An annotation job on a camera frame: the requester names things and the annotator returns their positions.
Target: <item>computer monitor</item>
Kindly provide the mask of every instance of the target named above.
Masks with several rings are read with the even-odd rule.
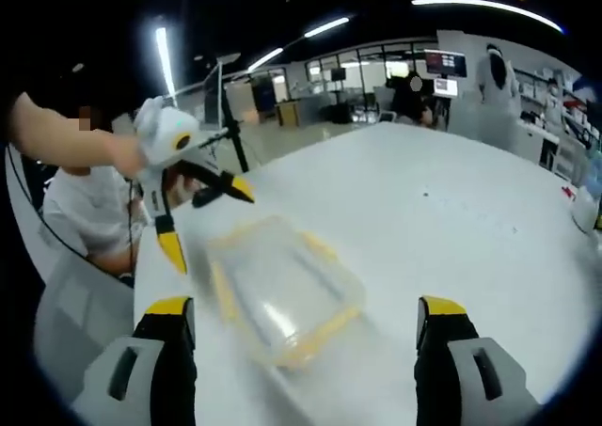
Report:
[[[467,77],[467,59],[461,53],[424,50],[426,71],[437,75]]]
[[[330,71],[330,81],[345,81],[345,78],[347,78],[347,71],[343,68]]]
[[[446,99],[455,99],[458,96],[458,82],[456,80],[437,78],[435,80],[435,95],[437,97],[445,97]]]

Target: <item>white table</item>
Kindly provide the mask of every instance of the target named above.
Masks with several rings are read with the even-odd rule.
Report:
[[[205,282],[203,242],[269,214],[315,233],[362,280],[366,315],[403,362],[390,369],[405,383],[404,418],[395,424],[416,418],[413,365],[423,294],[465,306],[481,336],[522,365],[539,402],[571,373],[597,306],[594,268],[581,258],[588,241],[572,222],[556,176],[459,136],[381,123],[247,177],[255,205],[223,197],[200,210],[185,204],[175,211],[189,276],[176,274],[153,230],[145,230],[140,245],[136,323],[158,299],[196,299],[198,424],[304,424],[291,419],[287,398],[217,317]]]

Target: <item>floor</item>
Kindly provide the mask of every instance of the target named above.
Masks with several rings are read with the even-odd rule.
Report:
[[[340,134],[352,132],[363,126],[368,125],[357,123],[337,125],[331,122],[322,122],[302,128],[287,128],[280,127],[275,120],[259,125],[241,123],[241,139],[249,169],[252,170],[293,151],[326,141]],[[215,156],[222,169],[241,173],[241,167],[231,141],[220,142]]]

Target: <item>hand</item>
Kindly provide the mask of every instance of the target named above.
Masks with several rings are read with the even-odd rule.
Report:
[[[107,140],[107,151],[112,165],[128,179],[134,179],[148,163],[135,136],[111,134]]]

